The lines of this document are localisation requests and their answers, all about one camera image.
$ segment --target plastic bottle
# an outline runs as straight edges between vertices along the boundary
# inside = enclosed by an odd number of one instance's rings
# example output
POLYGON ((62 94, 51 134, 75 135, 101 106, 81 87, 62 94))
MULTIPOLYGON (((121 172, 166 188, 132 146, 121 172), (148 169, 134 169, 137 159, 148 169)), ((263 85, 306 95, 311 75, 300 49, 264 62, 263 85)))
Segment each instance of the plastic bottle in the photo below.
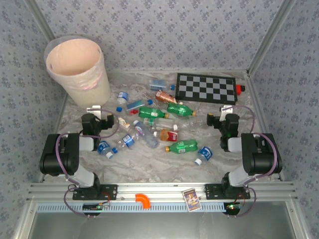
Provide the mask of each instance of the plastic bottle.
POLYGON ((165 128, 161 131, 155 131, 153 135, 161 141, 177 142, 177 132, 168 131, 165 128))
POLYGON ((126 92, 124 92, 124 91, 119 92, 117 101, 118 101, 120 104, 126 104, 127 101, 128 101, 128 99, 129 99, 128 93, 126 93, 126 92))
POLYGON ((125 134, 121 139, 115 140, 116 149, 113 150, 114 153, 124 150, 125 148, 132 148, 137 140, 139 140, 139 133, 125 134))
POLYGON ((183 140, 176 142, 165 148, 166 152, 187 153, 198 150, 197 141, 195 139, 183 140))
POLYGON ((139 117, 141 118, 168 118, 167 113, 163 113, 159 109, 148 108, 148 107, 140 107, 139 117))
POLYGON ((119 106, 116 108, 116 111, 118 113, 120 113, 119 115, 132 116, 132 115, 139 113, 140 107, 145 106, 145 105, 150 106, 151 104, 153 104, 152 100, 147 100, 147 101, 138 100, 138 101, 135 101, 133 103, 127 104, 126 107, 119 106))
POLYGON ((154 127, 156 130, 161 130, 166 128, 168 130, 177 131, 178 127, 174 124, 174 120, 172 119, 163 119, 163 118, 156 118, 156 119, 149 119, 145 118, 143 123, 146 126, 154 127))
POLYGON ((196 111, 192 111, 188 106, 175 103, 168 104, 167 112, 177 114, 178 116, 196 116, 196 111))
POLYGON ((213 156, 213 152, 210 148, 204 146, 197 152, 197 159, 195 159, 195 164, 200 165, 203 162, 207 162, 213 156))
POLYGON ((138 109, 142 106, 146 106, 146 105, 151 105, 153 104, 152 100, 147 100, 147 101, 143 101, 143 100, 138 100, 132 103, 127 104, 126 107, 126 111, 128 115, 135 115, 137 114, 139 111, 138 109))
POLYGON ((101 141, 97 151, 100 155, 106 156, 108 159, 110 159, 113 157, 112 152, 116 153, 116 148, 111 148, 106 141, 101 141))
POLYGON ((197 126, 207 125, 206 116, 197 116, 190 119, 182 119, 178 122, 180 128, 194 128, 197 126))
POLYGON ((158 139, 149 131, 149 129, 139 122, 138 120, 133 122, 135 129, 139 132, 140 136, 145 140, 148 147, 157 148, 160 144, 158 139))
POLYGON ((166 93, 165 91, 157 91, 155 94, 155 98, 157 100, 165 102, 165 103, 176 103, 177 104, 175 97, 166 93))
POLYGON ((170 85, 164 80, 150 79, 151 91, 164 91, 164 90, 175 90, 175 85, 170 85))

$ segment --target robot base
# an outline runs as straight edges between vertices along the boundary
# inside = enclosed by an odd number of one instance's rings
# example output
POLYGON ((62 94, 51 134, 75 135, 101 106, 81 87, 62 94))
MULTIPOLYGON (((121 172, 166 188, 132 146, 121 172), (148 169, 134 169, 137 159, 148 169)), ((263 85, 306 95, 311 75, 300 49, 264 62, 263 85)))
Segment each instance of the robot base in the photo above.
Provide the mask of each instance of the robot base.
POLYGON ((222 178, 221 183, 205 184, 207 200, 236 199, 238 194, 243 194, 245 199, 250 199, 250 193, 246 193, 243 187, 232 187, 229 184, 228 174, 222 178))

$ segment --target patterned wall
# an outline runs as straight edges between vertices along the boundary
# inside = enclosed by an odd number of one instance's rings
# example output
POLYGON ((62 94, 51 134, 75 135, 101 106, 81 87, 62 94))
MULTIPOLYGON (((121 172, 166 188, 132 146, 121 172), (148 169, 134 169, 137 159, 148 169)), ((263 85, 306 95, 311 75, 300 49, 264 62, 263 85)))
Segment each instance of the patterned wall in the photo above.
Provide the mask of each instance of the patterned wall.
POLYGON ((36 0, 56 36, 113 69, 247 69, 282 0, 36 0))
POLYGON ((294 180, 311 234, 319 238, 319 2, 298 0, 254 75, 294 180))
POLYGON ((46 39, 23 1, 0 1, 0 238, 8 239, 64 90, 46 73, 46 39))

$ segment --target checkerboard pattern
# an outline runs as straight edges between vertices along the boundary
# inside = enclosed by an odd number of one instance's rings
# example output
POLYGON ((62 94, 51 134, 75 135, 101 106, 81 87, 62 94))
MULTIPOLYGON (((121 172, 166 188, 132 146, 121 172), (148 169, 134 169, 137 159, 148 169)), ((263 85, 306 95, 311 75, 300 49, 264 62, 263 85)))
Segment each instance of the checkerboard pattern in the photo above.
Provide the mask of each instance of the checkerboard pattern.
POLYGON ((235 78, 178 74, 176 99, 234 105, 235 78))

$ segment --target red object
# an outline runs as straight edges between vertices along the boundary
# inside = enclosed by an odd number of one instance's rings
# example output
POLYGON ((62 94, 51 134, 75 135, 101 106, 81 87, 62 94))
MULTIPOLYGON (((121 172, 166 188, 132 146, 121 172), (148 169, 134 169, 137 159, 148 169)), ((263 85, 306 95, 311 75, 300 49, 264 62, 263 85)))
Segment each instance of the red object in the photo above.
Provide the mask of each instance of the red object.
POLYGON ((132 116, 132 115, 135 115, 135 114, 137 114, 139 112, 139 110, 131 110, 130 111, 130 115, 132 116))
POLYGON ((246 89, 244 86, 236 85, 236 93, 239 96, 242 92, 244 92, 246 89))
POLYGON ((143 204, 143 209, 150 209, 151 203, 149 198, 144 194, 135 194, 135 202, 140 202, 143 204))
POLYGON ((167 141, 177 142, 177 132, 168 131, 167 133, 168 133, 168 139, 167 139, 167 141))

